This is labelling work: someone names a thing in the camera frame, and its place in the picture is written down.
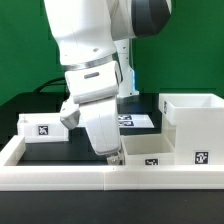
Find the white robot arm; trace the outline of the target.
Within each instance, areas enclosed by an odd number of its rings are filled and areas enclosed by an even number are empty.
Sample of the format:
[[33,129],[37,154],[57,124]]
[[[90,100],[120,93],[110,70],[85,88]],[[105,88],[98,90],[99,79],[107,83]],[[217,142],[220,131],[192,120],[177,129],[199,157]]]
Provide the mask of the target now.
[[83,122],[91,146],[110,165],[122,160],[117,95],[123,74],[115,42],[153,36],[171,17],[171,0],[44,0],[69,98],[60,121]]

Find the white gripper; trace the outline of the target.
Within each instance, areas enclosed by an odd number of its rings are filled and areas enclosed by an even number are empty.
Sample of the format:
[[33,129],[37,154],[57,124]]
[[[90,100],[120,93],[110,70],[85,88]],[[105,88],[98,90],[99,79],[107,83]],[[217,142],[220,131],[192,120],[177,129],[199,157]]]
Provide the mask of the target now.
[[122,165],[123,154],[118,152],[121,140],[116,98],[82,104],[80,112],[95,153],[109,155],[106,157],[109,165]]

